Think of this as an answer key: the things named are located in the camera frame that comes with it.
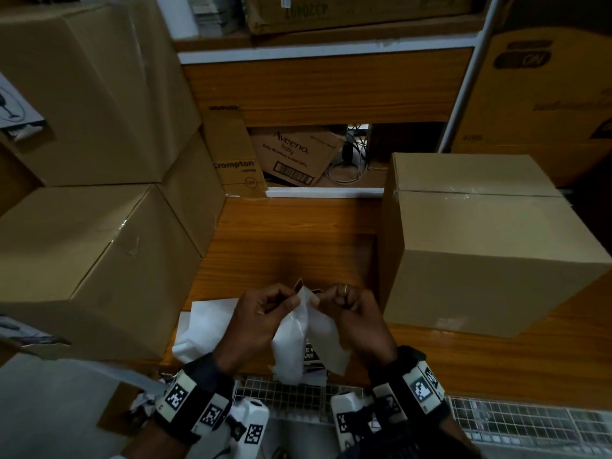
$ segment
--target gray floor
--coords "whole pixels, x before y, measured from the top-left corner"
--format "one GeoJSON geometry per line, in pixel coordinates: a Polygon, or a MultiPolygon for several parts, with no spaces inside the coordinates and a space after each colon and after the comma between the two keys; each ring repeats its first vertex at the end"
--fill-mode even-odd
{"type": "MultiPolygon", "coordinates": [[[[117,382],[69,361],[40,361],[19,354],[0,368],[0,456],[2,459],[108,459],[126,439],[103,432],[96,422],[117,382]]],[[[272,421],[263,457],[281,444],[292,459],[333,458],[333,429],[322,425],[272,421]]],[[[202,457],[197,444],[188,459],[202,457]]],[[[490,459],[548,459],[505,448],[485,448],[490,459]]]]}

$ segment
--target wristband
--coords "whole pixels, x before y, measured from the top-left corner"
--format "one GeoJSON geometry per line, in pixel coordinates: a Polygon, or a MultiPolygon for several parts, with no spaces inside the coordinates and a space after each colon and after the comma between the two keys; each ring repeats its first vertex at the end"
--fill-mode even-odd
{"type": "Polygon", "coordinates": [[[383,423],[422,420],[439,425],[450,415],[444,389],[425,362],[425,355],[409,347],[398,348],[398,359],[370,371],[376,416],[383,423]]]}
{"type": "Polygon", "coordinates": [[[233,380],[220,373],[212,354],[185,365],[156,401],[154,421],[173,438],[194,444],[223,422],[231,408],[233,380]]]}

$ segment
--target hand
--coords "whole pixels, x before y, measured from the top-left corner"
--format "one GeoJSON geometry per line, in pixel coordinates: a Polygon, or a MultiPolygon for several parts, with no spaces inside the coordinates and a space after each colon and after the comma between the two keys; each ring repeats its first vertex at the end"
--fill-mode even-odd
{"type": "Polygon", "coordinates": [[[280,321],[299,304],[300,298],[282,283],[245,292],[212,353],[218,369],[234,376],[244,363],[270,345],[280,321]]]}
{"type": "Polygon", "coordinates": [[[370,290],[336,284],[310,304],[336,322],[341,343],[348,345],[366,367],[387,365],[397,359],[397,344],[370,290]]]}

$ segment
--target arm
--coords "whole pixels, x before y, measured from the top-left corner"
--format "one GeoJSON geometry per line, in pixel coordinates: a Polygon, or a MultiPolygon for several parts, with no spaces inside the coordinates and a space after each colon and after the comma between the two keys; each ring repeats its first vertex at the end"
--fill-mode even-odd
{"type": "Polygon", "coordinates": [[[270,345],[280,322],[299,303],[282,284],[243,294],[213,353],[185,364],[123,457],[183,459],[195,442],[221,425],[231,408],[233,377],[270,345]]]}
{"type": "MultiPolygon", "coordinates": [[[[311,304],[334,319],[341,344],[352,349],[368,369],[375,395],[377,391],[392,390],[405,414],[402,417],[407,417],[413,425],[439,429],[480,457],[478,448],[453,419],[445,401],[431,398],[437,406],[424,412],[410,392],[403,376],[412,370],[418,374],[417,364],[425,362],[425,355],[410,347],[397,347],[371,291],[334,285],[318,294],[311,304]]],[[[394,422],[398,422],[395,416],[391,423],[394,422]]]]}

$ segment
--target person's right hand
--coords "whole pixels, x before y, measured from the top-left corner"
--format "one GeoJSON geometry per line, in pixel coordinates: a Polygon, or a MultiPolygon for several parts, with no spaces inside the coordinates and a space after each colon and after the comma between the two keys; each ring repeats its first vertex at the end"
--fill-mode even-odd
{"type": "Polygon", "coordinates": [[[336,322],[340,342],[367,368],[397,359],[397,344],[370,290],[336,284],[318,293],[310,304],[336,322]]]}

